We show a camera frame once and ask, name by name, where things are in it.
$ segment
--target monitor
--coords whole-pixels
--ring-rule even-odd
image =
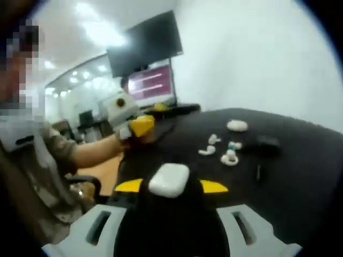
[[[93,118],[93,111],[85,111],[81,114],[79,114],[79,119],[80,119],[80,125],[89,125],[94,122]]]
[[[173,103],[173,81],[169,65],[136,72],[129,76],[129,94],[140,107],[155,103]]]
[[[182,54],[173,11],[143,21],[125,33],[127,44],[107,49],[113,77],[128,77],[149,64]]]

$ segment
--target television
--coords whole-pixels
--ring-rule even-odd
[[[127,44],[107,49],[113,77],[128,77],[142,67],[182,52],[173,11],[157,15],[127,30]]]

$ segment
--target desk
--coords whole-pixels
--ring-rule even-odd
[[[248,122],[249,130],[230,132],[226,128],[230,119]],[[119,183],[145,178],[163,162],[184,163],[199,179],[220,182],[229,188],[219,205],[247,204],[273,224],[275,236],[285,243],[303,245],[316,230],[343,167],[340,133],[301,120],[244,109],[194,113],[165,122],[175,124],[175,128],[162,140],[125,153]],[[198,150],[206,149],[213,133],[222,139],[215,145],[216,153],[200,156]],[[267,162],[268,174],[262,184],[253,179],[260,162],[257,157],[238,152],[240,163],[235,167],[219,161],[229,141],[244,144],[257,135],[276,137],[282,147],[282,156]]]

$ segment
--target small white figurine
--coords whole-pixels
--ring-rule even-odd
[[[236,152],[229,149],[226,151],[226,154],[221,157],[220,161],[227,166],[235,166],[238,164],[239,159]]]
[[[207,146],[207,150],[199,150],[199,154],[201,155],[212,155],[215,153],[214,146]]]
[[[243,147],[242,143],[239,143],[239,142],[230,141],[228,145],[228,149],[231,149],[231,150],[241,150],[242,147]]]
[[[248,123],[242,120],[232,119],[227,123],[227,128],[235,132],[244,132],[248,130]]]
[[[209,145],[214,145],[215,143],[220,142],[220,141],[221,141],[221,139],[218,138],[216,134],[212,134],[210,136],[210,138],[208,139],[208,144]]]

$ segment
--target white wall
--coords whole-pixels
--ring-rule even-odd
[[[176,94],[203,110],[249,108],[343,132],[343,85],[314,18],[287,0],[180,0]]]
[[[51,95],[46,96],[45,98],[45,118],[52,124],[59,122],[62,119],[58,99]]]

